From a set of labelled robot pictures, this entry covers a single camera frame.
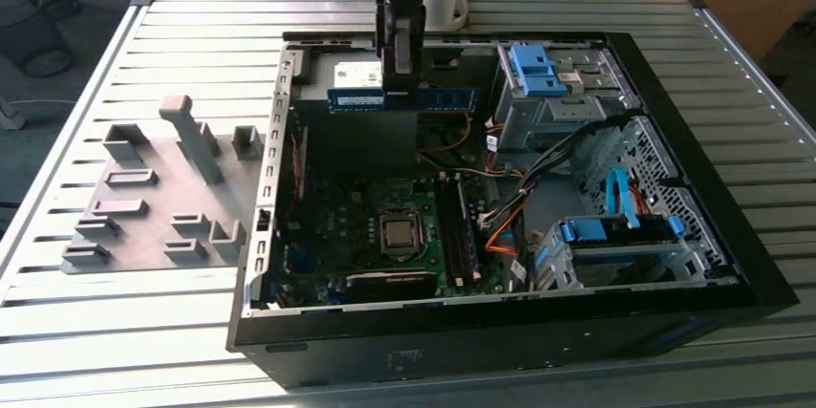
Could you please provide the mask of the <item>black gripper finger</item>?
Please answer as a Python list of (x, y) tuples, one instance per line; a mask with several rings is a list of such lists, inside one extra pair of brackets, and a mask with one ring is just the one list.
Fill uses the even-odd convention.
[(388, 75), (419, 75), (423, 64), (423, 3), (376, 0), (375, 47)]
[(384, 102), (411, 110), (423, 77), (424, 6), (384, 7)]

